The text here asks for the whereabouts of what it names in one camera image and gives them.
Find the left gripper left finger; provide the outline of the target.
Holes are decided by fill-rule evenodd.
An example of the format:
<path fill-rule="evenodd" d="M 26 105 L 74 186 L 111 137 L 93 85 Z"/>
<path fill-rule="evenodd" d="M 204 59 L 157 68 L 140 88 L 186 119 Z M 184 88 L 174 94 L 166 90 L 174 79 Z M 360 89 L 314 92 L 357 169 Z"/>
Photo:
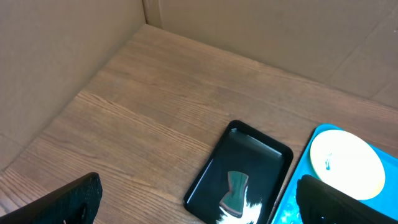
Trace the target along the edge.
<path fill-rule="evenodd" d="M 90 172 L 1 217 L 3 224 L 92 224 L 103 195 L 100 176 Z"/>

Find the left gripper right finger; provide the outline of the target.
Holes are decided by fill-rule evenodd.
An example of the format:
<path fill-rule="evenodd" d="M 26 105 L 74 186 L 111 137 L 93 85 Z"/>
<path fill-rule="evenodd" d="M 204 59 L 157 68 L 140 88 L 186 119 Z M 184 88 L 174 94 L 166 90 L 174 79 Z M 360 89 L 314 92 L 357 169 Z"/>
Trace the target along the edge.
<path fill-rule="evenodd" d="M 311 175 L 297 181 L 296 202 L 304 224 L 397 224 Z"/>

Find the green bow-shaped sponge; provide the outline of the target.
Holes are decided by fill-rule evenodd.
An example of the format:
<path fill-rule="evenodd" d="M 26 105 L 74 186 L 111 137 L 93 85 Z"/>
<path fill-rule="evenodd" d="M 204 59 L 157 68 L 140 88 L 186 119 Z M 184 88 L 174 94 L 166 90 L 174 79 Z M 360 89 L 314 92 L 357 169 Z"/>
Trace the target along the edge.
<path fill-rule="evenodd" d="M 241 218 L 245 204 L 245 191 L 249 176 L 238 171 L 228 172 L 228 192 L 220 200 L 220 207 L 228 214 Z"/>

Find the black rectangular tray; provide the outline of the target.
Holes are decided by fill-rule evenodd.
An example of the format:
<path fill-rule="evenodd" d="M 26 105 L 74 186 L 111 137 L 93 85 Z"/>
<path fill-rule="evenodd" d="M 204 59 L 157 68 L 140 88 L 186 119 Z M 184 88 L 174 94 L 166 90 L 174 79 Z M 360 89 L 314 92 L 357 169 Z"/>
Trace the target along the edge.
<path fill-rule="evenodd" d="M 293 156 L 285 144 L 234 120 L 187 190 L 183 206 L 205 223 L 269 223 Z M 241 218 L 219 205 L 229 190 L 229 171 L 249 176 Z"/>

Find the yellow-green plate top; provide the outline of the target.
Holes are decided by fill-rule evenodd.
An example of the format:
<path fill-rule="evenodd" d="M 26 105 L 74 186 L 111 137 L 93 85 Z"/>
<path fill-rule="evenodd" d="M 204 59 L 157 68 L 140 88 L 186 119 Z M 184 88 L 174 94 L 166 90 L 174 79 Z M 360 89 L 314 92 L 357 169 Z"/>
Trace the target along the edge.
<path fill-rule="evenodd" d="M 310 161 L 321 181 L 356 200 L 376 197 L 386 182 L 384 166 L 374 149 L 343 130 L 316 135 Z"/>

